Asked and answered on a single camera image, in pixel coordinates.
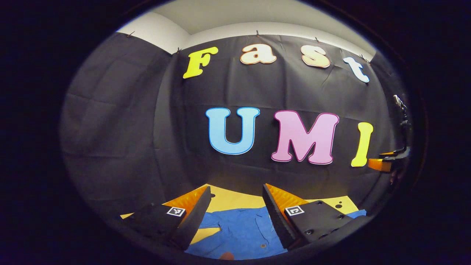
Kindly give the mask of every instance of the pink letter m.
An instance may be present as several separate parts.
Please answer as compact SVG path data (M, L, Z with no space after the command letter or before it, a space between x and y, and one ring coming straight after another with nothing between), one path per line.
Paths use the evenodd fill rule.
M289 153L291 143L299 162L304 160L309 150L315 145L308 161L317 165L332 163L333 134L335 126L339 123L337 115L332 113L320 114L309 132L306 131L301 117L296 111L277 111L275 119L280 122L280 137L278 139L278 148L271 155L271 159L278 162L291 161L292 155Z

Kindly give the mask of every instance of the blue cloth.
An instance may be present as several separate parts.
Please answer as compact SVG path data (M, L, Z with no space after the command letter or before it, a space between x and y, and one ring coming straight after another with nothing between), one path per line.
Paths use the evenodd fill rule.
M225 252L231 252L235 260L243 260L287 252L266 207L206 213L200 229L210 227L220 227L221 231L190 245L186 253L218 259Z
M359 211L347 214L348 217L351 217L353 219L357 218L358 216L362 216L362 215L366 216L366 210L359 210Z

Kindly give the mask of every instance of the black curtain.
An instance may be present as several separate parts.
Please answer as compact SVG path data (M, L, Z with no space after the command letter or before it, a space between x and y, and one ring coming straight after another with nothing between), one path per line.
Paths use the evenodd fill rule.
M240 62L242 48L256 43L269 45L277 56L271 64L245 65ZM326 51L331 65L326 69L311 67L301 60L302 45L319 46ZM217 47L203 73L183 79L192 52ZM368 158L397 149L397 135L383 86L371 66L361 57L335 46L317 41L280 35L239 36L199 44L182 50L176 63L170 108L174 124L172 135L180 143L184 159L175 168L185 168L194 186L213 184L229 190L261 195L264 183L292 192L302 198L330 198L348 195L355 204L364 202L373 187L384 188L387 174L364 167L351 167L360 134L358 123L374 127ZM370 78L368 84L355 77L343 58L353 57ZM209 108L223 107L231 111L226 120L226 138L241 139L240 107L260 109L255 120L255 141L243 155L217 152L209 143ZM276 151L279 123L273 115L279 110L297 111L307 130L320 113L337 114L333 162L313 165L302 162L279 163L270 155ZM159 125L156 115L155 126Z
M241 63L242 48L256 43L269 45L276 61ZM331 65L306 65L303 45L323 48ZM188 55L213 46L219 51L200 67L203 73L183 79ZM355 77L346 57L363 66L368 84ZM350 163L360 122L374 127L368 158L400 148L392 95L384 91L392 81L379 79L383 73L349 51L299 37L231 37L170 55L142 39L114 33L85 61L67 92L60 126L65 163L80 193L103 216L163 203L205 183L253 195L261 195L265 183L307 199L348 195L370 210L384 194L389 175ZM226 123L231 142L241 138L237 109L260 109L250 151L231 156L212 148L205 111L214 107L231 110ZM331 164L271 159L279 134L274 113L284 109L297 111L307 129L321 113L340 117Z
M154 108L166 51L114 33L83 63L67 91L60 140L69 175L101 216L166 201L153 152Z

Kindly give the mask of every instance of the letter u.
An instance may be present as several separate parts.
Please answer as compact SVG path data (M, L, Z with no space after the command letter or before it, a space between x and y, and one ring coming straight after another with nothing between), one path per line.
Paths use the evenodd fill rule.
M209 142L218 152L227 155L241 155L249 151L255 138L255 117L258 108L244 107L237 110L242 117L242 138L238 143L226 140L226 118L231 114L227 108L210 108L206 111L209 118Z

